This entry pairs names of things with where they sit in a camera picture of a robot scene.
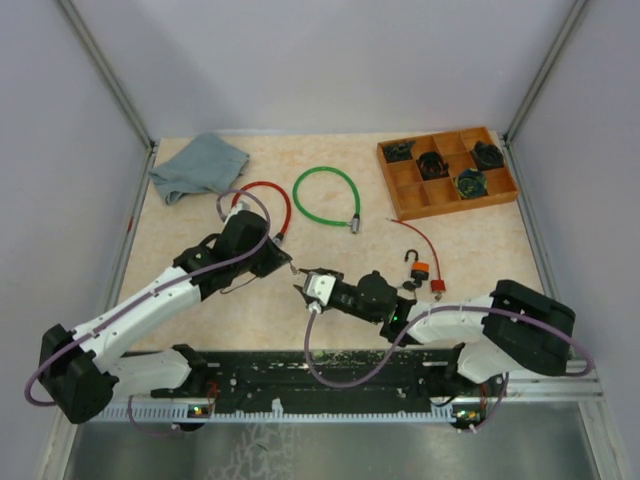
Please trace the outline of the red translucent cable lock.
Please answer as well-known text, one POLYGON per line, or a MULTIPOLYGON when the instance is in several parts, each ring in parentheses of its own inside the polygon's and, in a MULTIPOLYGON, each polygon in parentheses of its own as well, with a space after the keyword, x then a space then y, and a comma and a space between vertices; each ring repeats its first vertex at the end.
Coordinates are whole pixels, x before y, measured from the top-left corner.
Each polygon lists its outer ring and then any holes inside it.
POLYGON ((272 241, 282 247, 289 233, 293 213, 289 194, 277 183, 264 180, 249 182, 242 190, 253 194, 268 209, 272 241))

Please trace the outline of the green cable lock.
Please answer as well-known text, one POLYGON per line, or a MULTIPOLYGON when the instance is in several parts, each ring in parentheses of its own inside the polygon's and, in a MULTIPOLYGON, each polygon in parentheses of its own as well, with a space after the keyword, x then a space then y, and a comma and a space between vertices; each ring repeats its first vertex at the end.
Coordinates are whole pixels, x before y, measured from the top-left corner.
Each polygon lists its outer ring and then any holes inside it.
POLYGON ((362 203, 356 183, 344 171, 333 166, 315 166, 299 172, 294 180, 291 189, 291 198, 295 209, 307 220, 322 226, 348 229, 351 234, 358 234, 360 231, 362 203), (345 200, 346 195, 340 194, 335 188, 328 190, 313 188, 310 193, 303 193, 305 186, 312 176, 332 175, 339 178, 348 187, 351 197, 351 216, 344 217, 328 216, 328 204, 335 200, 345 200))

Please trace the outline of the orange black padlock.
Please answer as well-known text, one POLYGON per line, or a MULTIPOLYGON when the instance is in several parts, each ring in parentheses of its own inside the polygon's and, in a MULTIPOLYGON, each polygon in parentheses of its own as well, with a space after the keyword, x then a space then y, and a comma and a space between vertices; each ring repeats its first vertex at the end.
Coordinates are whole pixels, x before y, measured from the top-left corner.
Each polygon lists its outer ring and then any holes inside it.
POLYGON ((419 254, 415 249, 406 251, 404 261, 410 264, 410 278, 413 283, 422 284, 429 279, 429 264, 419 259, 419 254))

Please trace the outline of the red cable padlock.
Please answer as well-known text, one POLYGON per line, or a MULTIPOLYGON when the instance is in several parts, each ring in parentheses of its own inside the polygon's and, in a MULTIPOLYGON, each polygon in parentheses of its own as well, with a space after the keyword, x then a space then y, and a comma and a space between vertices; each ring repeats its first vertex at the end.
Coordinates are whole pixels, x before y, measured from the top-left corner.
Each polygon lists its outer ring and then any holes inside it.
POLYGON ((432 257, 433 257, 433 261, 434 261, 434 265, 435 265, 435 275, 431 278, 430 280, 430 289, 431 292, 434 293, 436 296, 438 295, 442 295, 446 292, 446 283, 442 277, 442 269, 441 269, 441 264, 440 264, 440 259, 438 257, 437 251, 435 249, 435 246, 433 244, 433 242, 429 239, 429 237, 423 233, 420 229, 418 229, 417 227, 402 221, 402 220, 398 220, 398 219, 393 219, 393 218, 389 218, 390 222, 393 222, 395 224, 398 225, 402 225, 406 228, 409 228, 410 230, 412 230, 413 232, 415 232, 416 234, 418 234, 429 246, 429 249, 431 251, 432 257))

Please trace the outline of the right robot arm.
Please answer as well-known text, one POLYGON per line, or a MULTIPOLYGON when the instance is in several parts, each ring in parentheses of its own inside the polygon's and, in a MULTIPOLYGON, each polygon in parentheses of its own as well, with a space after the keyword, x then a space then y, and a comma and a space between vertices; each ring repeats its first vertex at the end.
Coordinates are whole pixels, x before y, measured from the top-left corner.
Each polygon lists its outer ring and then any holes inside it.
POLYGON ((377 325, 381 337, 396 346, 459 346, 446 372, 448 387, 458 395, 515 370, 547 377, 566 373, 574 311, 516 281, 500 280, 489 294, 450 304, 404 298, 378 271, 355 285, 333 270, 305 275, 297 289, 314 314, 333 309, 377 325))

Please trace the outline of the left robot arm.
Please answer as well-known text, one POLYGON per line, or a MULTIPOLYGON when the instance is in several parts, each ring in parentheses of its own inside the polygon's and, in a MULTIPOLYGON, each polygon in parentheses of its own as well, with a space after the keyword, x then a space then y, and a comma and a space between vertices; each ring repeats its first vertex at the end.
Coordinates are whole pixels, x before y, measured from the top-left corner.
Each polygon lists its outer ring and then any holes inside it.
POLYGON ((73 329, 49 328, 41 340, 36 378, 72 424, 88 422, 115 399, 159 390, 197 396, 207 387, 208 373, 191 347, 180 344, 137 356, 128 355, 129 348, 237 277, 265 278, 291 260, 269 238, 265 218, 238 210, 221 232, 184 250, 121 304, 73 329))

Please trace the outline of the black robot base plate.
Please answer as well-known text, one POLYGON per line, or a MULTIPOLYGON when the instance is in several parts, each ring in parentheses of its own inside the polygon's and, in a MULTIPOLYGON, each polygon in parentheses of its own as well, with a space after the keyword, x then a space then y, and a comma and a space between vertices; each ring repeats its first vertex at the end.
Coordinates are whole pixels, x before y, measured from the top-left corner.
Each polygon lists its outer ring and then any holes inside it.
POLYGON ((183 386, 156 399, 201 398, 218 413, 427 413, 456 400, 485 404, 501 392, 500 375, 481 385, 453 370, 451 350, 208 351, 183 386))

